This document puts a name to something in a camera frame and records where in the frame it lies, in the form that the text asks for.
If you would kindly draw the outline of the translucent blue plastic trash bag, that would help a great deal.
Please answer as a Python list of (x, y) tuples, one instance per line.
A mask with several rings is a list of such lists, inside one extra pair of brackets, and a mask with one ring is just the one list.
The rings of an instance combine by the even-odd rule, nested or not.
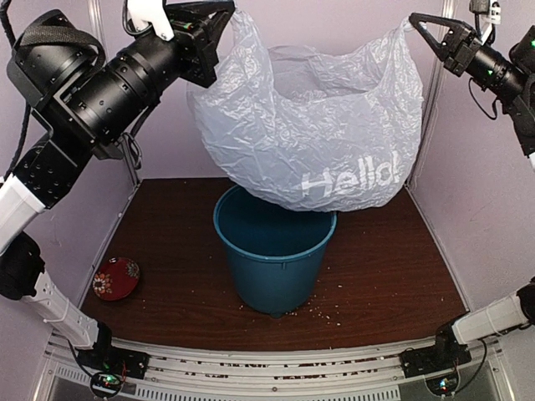
[(390, 202), (420, 147), (423, 84), (403, 21), (351, 53), (264, 45), (232, 16), (233, 45), (187, 102), (214, 163), (250, 194), (293, 211)]

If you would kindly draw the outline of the teal plastic trash bin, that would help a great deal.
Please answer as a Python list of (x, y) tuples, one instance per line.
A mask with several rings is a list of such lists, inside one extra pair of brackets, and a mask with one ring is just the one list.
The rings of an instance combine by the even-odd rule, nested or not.
[(334, 212), (290, 211), (239, 185), (227, 190), (213, 211), (238, 296), (274, 318), (311, 296), (337, 222)]

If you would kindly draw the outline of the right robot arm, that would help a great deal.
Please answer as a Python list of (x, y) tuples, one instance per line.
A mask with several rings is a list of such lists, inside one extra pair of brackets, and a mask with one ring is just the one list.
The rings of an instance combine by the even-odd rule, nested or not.
[(518, 290), (534, 275), (534, 171), (507, 116), (467, 77), (445, 73), (413, 184), (465, 297), (463, 343), (526, 322)]

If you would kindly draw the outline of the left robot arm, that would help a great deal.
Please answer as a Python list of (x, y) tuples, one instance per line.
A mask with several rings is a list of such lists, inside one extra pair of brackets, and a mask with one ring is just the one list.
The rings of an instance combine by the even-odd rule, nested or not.
[(8, 78), (45, 133), (1, 188), (1, 293), (32, 304), (103, 371), (120, 364), (110, 329), (55, 287), (25, 229), (71, 191), (92, 158), (121, 159), (122, 136), (137, 134), (174, 81), (215, 83), (217, 46), (234, 11), (232, 1), (127, 1), (132, 42), (114, 58), (58, 9), (13, 41)]

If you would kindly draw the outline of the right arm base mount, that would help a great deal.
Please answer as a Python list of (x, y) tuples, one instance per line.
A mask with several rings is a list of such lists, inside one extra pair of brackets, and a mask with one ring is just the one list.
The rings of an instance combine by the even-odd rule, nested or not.
[(439, 353), (436, 346), (407, 348), (400, 361), (406, 378), (422, 376), (432, 395), (445, 398), (461, 387), (459, 367), (471, 361), (471, 354), (466, 347), (452, 355)]

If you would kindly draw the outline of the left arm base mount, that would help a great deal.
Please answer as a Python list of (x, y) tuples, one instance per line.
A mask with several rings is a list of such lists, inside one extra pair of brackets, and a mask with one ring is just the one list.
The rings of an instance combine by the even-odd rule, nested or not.
[(150, 356), (147, 353), (112, 347), (108, 356), (79, 350), (75, 361), (89, 376), (89, 389), (98, 398), (117, 396), (128, 378), (143, 379)]

